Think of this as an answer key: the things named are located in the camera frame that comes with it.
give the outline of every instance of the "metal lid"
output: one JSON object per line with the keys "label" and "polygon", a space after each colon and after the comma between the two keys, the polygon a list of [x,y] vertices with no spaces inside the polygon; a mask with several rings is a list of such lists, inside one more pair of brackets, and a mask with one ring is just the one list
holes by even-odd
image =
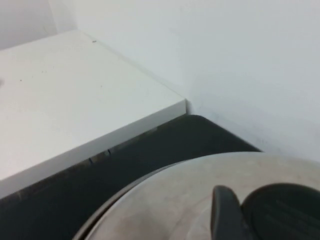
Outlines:
{"label": "metal lid", "polygon": [[185,161],[144,180],[102,216],[87,240],[209,240],[212,190],[226,185],[240,202],[272,183],[320,190],[320,164],[265,153],[224,153]]}

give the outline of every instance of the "black kettle handle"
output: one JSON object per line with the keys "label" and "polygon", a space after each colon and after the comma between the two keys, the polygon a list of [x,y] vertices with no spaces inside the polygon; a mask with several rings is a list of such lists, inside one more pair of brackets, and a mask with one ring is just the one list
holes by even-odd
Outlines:
{"label": "black kettle handle", "polygon": [[215,186],[211,209],[212,240],[252,240],[252,234],[235,193],[226,186]]}

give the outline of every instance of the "white shelf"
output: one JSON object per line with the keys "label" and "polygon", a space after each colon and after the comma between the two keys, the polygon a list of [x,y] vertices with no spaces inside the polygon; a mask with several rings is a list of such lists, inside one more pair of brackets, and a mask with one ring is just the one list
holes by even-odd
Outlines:
{"label": "white shelf", "polygon": [[0,198],[185,113],[80,31],[0,51]]}

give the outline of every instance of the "black countertop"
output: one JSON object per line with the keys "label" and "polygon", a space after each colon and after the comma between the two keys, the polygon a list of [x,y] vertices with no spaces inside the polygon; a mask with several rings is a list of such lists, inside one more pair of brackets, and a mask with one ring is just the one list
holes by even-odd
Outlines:
{"label": "black countertop", "polygon": [[95,210],[132,181],[180,161],[229,152],[260,151],[201,116],[180,117],[105,159],[0,201],[0,238],[71,240]]}

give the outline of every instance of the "dark surface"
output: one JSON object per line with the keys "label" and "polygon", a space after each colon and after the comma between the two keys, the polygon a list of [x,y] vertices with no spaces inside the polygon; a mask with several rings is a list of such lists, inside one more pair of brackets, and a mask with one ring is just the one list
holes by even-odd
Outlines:
{"label": "dark surface", "polygon": [[210,227],[212,240],[253,240],[240,202],[226,186],[213,189]]}
{"label": "dark surface", "polygon": [[23,200],[0,203],[1,240],[70,240],[108,198],[158,168],[211,154],[259,152],[200,116],[166,123],[143,139]]}
{"label": "dark surface", "polygon": [[261,187],[242,204],[254,240],[320,239],[320,191],[278,183]]}

